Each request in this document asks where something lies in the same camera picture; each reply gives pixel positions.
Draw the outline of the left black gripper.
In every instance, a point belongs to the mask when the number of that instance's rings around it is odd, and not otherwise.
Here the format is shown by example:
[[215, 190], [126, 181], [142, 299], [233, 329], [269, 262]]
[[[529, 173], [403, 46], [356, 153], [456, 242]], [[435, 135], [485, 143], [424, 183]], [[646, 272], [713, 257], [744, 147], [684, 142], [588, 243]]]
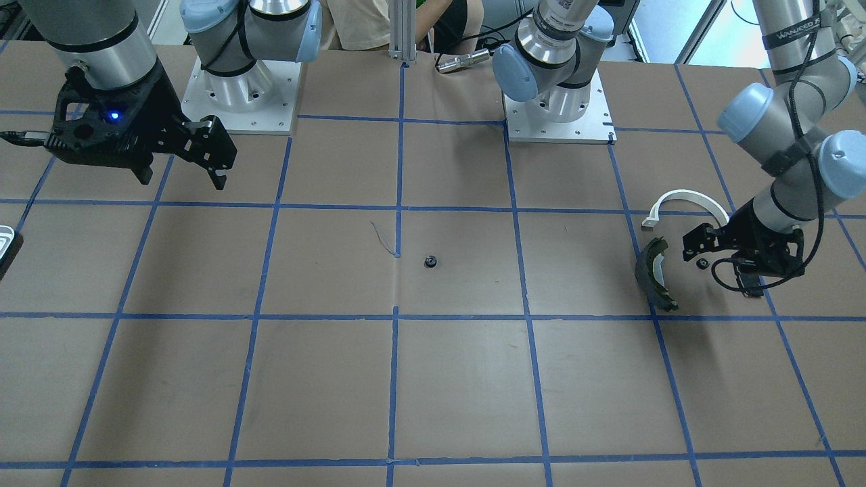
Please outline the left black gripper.
[[736, 250], [740, 268], [767, 277], [799, 277], [804, 274], [804, 232], [799, 228], [776, 231], [767, 227], [750, 200], [721, 227], [698, 225], [683, 236], [683, 261], [705, 253]]

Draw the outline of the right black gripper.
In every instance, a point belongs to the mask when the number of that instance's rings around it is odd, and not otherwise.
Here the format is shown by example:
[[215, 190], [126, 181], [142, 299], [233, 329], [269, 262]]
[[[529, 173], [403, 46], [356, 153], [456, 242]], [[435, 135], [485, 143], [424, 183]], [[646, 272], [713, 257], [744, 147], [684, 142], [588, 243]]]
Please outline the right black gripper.
[[69, 164], [132, 170], [142, 185], [154, 175], [154, 152], [176, 154], [225, 188], [237, 149], [223, 121], [189, 121], [162, 62], [127, 87], [99, 90], [79, 66], [70, 67], [57, 96], [47, 151]]

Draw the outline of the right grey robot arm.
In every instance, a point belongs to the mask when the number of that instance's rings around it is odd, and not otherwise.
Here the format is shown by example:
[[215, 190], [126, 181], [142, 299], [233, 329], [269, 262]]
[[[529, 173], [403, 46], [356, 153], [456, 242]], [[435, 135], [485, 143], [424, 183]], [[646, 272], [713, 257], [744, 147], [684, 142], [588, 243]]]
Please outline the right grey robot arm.
[[4, 141], [68, 164], [152, 177], [174, 154], [225, 188], [230, 133], [287, 135], [301, 64], [321, 43], [318, 1], [22, 1], [65, 81], [46, 131]]

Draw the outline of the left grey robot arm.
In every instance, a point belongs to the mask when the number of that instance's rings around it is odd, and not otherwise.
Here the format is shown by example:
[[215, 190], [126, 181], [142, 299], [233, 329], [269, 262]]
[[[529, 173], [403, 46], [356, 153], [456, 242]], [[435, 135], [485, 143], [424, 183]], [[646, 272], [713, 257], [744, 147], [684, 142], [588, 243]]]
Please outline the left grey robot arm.
[[[700, 225], [683, 237], [683, 259], [726, 252], [738, 277], [804, 274], [803, 224], [864, 192], [864, 134], [827, 133], [820, 120], [853, 92], [857, 69], [835, 52], [828, 1], [754, 2], [775, 80], [739, 93], [718, 117], [730, 140], [773, 177], [726, 225]], [[504, 96], [528, 102], [545, 93], [587, 98], [612, 16], [595, 1], [541, 1], [516, 36], [495, 50]]]

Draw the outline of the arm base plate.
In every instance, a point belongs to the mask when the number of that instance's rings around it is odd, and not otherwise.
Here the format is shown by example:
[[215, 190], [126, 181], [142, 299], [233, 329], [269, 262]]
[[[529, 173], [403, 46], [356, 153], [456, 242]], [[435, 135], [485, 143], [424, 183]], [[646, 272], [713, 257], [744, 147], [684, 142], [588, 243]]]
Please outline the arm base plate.
[[510, 141], [607, 144], [618, 139], [598, 70], [579, 89], [554, 86], [531, 101], [502, 99]]
[[181, 97], [192, 120], [216, 115], [232, 135], [291, 135], [305, 64], [258, 60], [232, 77], [216, 76], [194, 65]]

